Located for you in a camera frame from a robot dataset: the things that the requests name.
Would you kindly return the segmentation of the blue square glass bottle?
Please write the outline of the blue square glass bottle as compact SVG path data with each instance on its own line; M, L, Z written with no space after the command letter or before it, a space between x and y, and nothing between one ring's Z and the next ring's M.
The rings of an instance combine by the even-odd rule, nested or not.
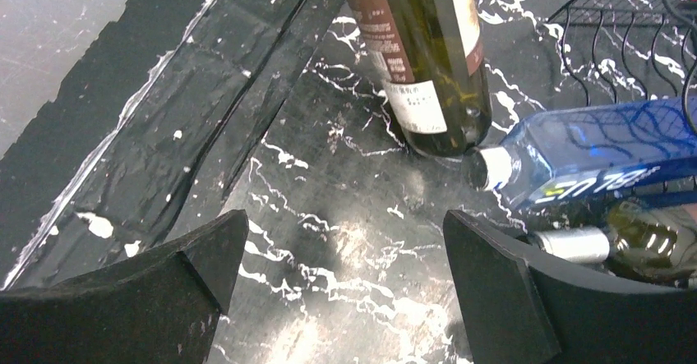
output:
M462 172L513 209L555 204L696 174L696 100L605 104L532 114L494 146L470 150Z

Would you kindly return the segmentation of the dark bottle brown label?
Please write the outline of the dark bottle brown label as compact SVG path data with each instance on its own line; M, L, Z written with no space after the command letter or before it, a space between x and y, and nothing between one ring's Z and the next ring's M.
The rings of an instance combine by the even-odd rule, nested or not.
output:
M407 142L459 157L492 124L474 0L347 0Z

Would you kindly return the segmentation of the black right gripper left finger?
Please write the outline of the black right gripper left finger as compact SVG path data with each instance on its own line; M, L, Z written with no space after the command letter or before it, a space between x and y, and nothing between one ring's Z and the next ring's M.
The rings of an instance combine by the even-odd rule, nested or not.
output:
M247 235L247 214L231 210L114 265L2 293L2 362L204 362Z

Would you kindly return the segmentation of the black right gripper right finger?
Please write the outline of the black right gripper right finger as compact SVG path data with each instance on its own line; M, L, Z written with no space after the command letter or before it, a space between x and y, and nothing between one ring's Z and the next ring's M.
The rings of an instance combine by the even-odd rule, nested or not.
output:
M548 255L459 210L443 237L476 363L693 363L696 293Z

